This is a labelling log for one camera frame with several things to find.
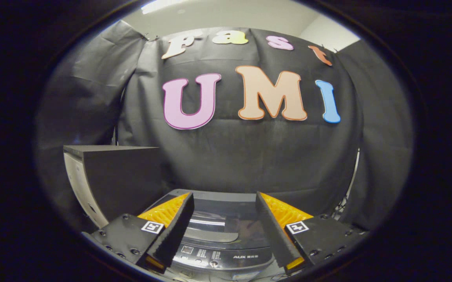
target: letter m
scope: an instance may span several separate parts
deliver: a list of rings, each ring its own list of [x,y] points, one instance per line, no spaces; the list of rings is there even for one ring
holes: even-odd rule
[[[288,120],[305,120],[308,114],[303,108],[297,73],[283,71],[275,85],[258,67],[239,66],[235,69],[244,79],[244,108],[238,111],[242,119],[262,119],[264,111],[259,107],[259,98],[266,106],[272,118],[278,116],[285,100],[282,116]]]

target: washing machine control panel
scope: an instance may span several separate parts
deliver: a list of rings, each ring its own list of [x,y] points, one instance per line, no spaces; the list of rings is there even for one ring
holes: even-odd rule
[[[213,249],[181,244],[174,256],[174,264],[192,268],[233,270],[257,268],[273,261],[269,248],[258,249]]]

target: blue letter i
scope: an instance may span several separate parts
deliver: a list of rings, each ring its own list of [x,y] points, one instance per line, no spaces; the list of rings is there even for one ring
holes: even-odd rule
[[[341,117],[337,114],[336,102],[334,100],[334,87],[332,84],[323,80],[316,80],[315,84],[320,88],[322,92],[323,104],[325,107],[325,113],[323,119],[328,123],[338,123],[341,121]]]

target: black foam block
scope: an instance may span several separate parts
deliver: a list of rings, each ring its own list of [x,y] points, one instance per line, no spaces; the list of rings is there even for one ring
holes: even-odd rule
[[[269,247],[277,260],[278,267],[285,268],[285,266],[295,261],[298,257],[301,257],[301,254],[287,238],[287,235],[285,235],[285,232],[278,224],[273,213],[269,210],[268,204],[259,192],[257,192],[256,197],[256,210],[262,223],[264,234],[269,241]]]
[[[156,241],[147,251],[147,255],[157,260],[165,267],[172,264],[174,255],[177,252],[181,240],[183,239],[186,228],[194,212],[193,193],[190,193],[183,201],[183,204],[177,211],[174,219],[169,226],[158,236]],[[165,271],[165,269],[155,269],[156,271]]]

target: black fabric backdrop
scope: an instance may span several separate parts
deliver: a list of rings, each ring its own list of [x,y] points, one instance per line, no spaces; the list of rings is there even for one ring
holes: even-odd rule
[[[146,42],[126,23],[118,22],[57,66],[36,117],[38,167],[50,197],[69,219],[74,220],[78,206],[65,174],[61,147],[109,143],[118,115],[119,145],[162,149],[162,193],[175,188],[262,191],[310,214],[333,211],[348,189],[362,135],[362,110],[348,73],[328,50],[333,65],[321,62],[308,48],[314,45],[308,41],[240,29],[249,43],[212,43],[221,30],[238,29],[202,29],[203,36],[183,54],[162,60],[168,40],[177,34]],[[294,50],[270,47],[269,35],[287,38]],[[308,118],[289,121],[279,114],[255,121],[240,119],[243,80],[235,72],[240,65],[260,67],[273,84],[282,71],[299,74]],[[167,125],[162,84],[177,78],[194,81],[204,73],[222,76],[212,120],[195,130]],[[323,120],[325,109],[317,79],[333,85],[340,123]],[[184,112],[198,109],[199,91],[196,83],[185,87]]]

